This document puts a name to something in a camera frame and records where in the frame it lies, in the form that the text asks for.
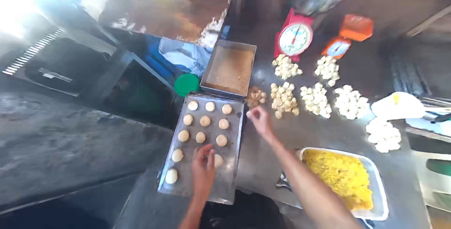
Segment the shaped dough piece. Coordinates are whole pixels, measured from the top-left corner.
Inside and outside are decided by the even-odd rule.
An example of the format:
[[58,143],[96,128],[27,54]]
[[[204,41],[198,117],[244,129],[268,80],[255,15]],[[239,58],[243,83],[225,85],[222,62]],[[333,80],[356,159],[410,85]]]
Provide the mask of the shaped dough piece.
[[177,170],[174,168],[171,168],[166,172],[165,181],[167,184],[174,184],[177,181],[177,178]]
[[210,122],[211,122],[210,117],[208,117],[206,115],[200,117],[200,125],[206,127],[206,126],[210,125]]
[[224,164],[224,159],[219,154],[215,154],[215,169],[220,168]]
[[223,134],[220,134],[217,138],[216,138],[216,143],[219,146],[225,146],[227,144],[227,137]]
[[230,114],[232,112],[232,106],[229,104],[225,104],[224,106],[222,106],[222,112],[224,114]]
[[227,121],[227,119],[219,120],[219,128],[227,129],[228,127],[229,127],[229,121]]
[[203,132],[198,132],[196,134],[196,142],[202,144],[205,141],[205,134]]
[[188,140],[188,138],[189,138],[189,132],[188,132],[188,130],[182,130],[182,131],[180,131],[180,132],[179,132],[178,138],[179,138],[179,141],[180,141],[180,142],[185,142],[186,140]]
[[209,112],[212,112],[215,110],[215,103],[213,101],[209,101],[205,104],[205,109]]
[[188,103],[188,109],[191,111],[195,111],[199,107],[199,103],[196,100],[192,100]]
[[173,162],[180,162],[182,160],[182,158],[183,158],[183,152],[181,149],[175,149],[172,152],[171,159]]
[[185,125],[191,125],[191,123],[193,123],[193,120],[194,120],[194,118],[193,118],[193,116],[190,115],[190,114],[186,114],[186,115],[183,117],[183,123],[184,123]]

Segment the metal baking tray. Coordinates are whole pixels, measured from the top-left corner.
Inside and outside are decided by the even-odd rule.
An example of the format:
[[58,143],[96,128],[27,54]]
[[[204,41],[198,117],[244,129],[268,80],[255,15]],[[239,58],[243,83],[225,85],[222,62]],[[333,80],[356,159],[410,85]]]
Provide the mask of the metal baking tray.
[[[190,111],[187,106],[192,100],[197,100],[199,107],[195,111]],[[209,101],[215,103],[215,110],[208,112],[205,109],[205,104]],[[231,114],[223,114],[222,106],[230,104],[233,108]],[[185,97],[182,111],[180,113],[179,121],[172,138],[171,147],[166,157],[166,162],[161,173],[160,183],[158,185],[158,192],[166,194],[174,194],[179,196],[190,197],[193,194],[193,182],[191,175],[191,161],[193,152],[196,148],[202,147],[206,144],[213,144],[215,153],[222,156],[224,164],[216,170],[215,182],[211,189],[208,200],[210,202],[217,202],[223,204],[233,204],[235,197],[235,178],[238,168],[238,156],[240,153],[240,137],[241,127],[243,125],[244,102],[236,99],[229,99],[225,97],[218,97],[204,93],[190,93]],[[186,126],[183,123],[185,114],[193,116],[194,121],[191,125]],[[209,116],[211,123],[207,127],[200,125],[200,118],[202,116]],[[219,120],[226,118],[229,121],[228,129],[220,129],[218,126]],[[189,139],[186,142],[178,140],[178,134],[182,130],[189,131]],[[196,142],[197,132],[202,131],[206,135],[206,140],[202,144]],[[216,137],[223,134],[227,137],[228,142],[224,147],[220,147],[216,143]],[[180,148],[183,151],[183,159],[180,162],[173,162],[171,159],[172,152]],[[170,168],[177,170],[178,179],[174,184],[167,184],[165,182],[166,172]]]
[[[233,55],[232,50],[243,54]],[[218,40],[200,82],[202,90],[219,96],[244,99],[248,94],[256,50],[257,47],[254,45]],[[245,56],[246,52],[251,52],[250,58]],[[215,80],[216,82],[234,82],[234,84],[221,86],[214,84]]]

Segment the yellow filling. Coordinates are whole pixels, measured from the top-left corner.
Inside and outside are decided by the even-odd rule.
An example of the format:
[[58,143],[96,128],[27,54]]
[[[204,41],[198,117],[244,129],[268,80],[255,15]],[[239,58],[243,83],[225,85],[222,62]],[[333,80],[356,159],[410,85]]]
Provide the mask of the yellow filling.
[[306,150],[303,161],[343,199],[348,209],[373,208],[368,173],[358,158],[329,151]]

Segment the hand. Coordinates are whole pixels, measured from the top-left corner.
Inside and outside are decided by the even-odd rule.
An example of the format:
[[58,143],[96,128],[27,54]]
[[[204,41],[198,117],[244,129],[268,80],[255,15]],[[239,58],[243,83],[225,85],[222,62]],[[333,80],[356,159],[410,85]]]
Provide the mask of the hand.
[[212,147],[209,144],[195,149],[191,163],[194,198],[200,202],[207,201],[215,180],[215,150]]
[[268,112],[261,106],[255,107],[246,113],[246,116],[254,123],[255,129],[264,138],[272,135],[272,123]]

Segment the green container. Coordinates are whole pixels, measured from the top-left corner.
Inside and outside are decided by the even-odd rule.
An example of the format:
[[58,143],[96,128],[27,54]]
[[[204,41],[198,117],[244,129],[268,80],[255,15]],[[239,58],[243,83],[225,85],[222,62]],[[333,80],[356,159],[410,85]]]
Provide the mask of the green container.
[[175,80],[174,89],[178,95],[185,97],[191,91],[199,91],[199,83],[199,78],[196,75],[183,74]]

